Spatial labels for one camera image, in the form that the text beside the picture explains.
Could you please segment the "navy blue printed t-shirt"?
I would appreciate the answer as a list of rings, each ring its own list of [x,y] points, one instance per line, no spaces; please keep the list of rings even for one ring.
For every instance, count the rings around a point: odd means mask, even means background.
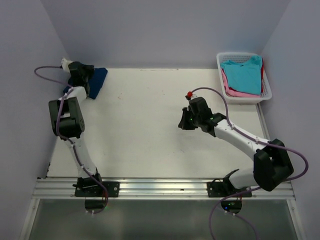
[[[77,97],[79,102],[90,98],[95,100],[104,84],[108,70],[106,68],[95,68],[94,74],[91,79],[88,80],[87,87],[83,86],[68,86],[63,90],[64,94],[68,94],[68,98]]]

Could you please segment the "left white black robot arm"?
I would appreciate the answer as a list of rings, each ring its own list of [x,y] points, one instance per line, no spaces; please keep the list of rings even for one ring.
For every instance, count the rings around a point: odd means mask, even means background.
[[[80,181],[91,179],[86,190],[96,197],[103,193],[104,184],[84,141],[85,120],[81,103],[97,98],[108,71],[66,58],[61,60],[61,68],[70,74],[70,79],[63,96],[48,103],[52,131],[68,146]]]

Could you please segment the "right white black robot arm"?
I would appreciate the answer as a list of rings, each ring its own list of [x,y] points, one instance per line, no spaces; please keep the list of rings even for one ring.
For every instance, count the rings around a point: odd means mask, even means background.
[[[243,136],[225,115],[212,113],[203,97],[188,97],[187,100],[188,106],[182,109],[178,124],[180,129],[190,131],[200,128],[204,133],[233,145],[253,161],[250,168],[235,169],[222,179],[213,180],[210,187],[214,191],[232,197],[248,187],[258,186],[270,192],[294,173],[282,141],[259,139],[249,132]]]

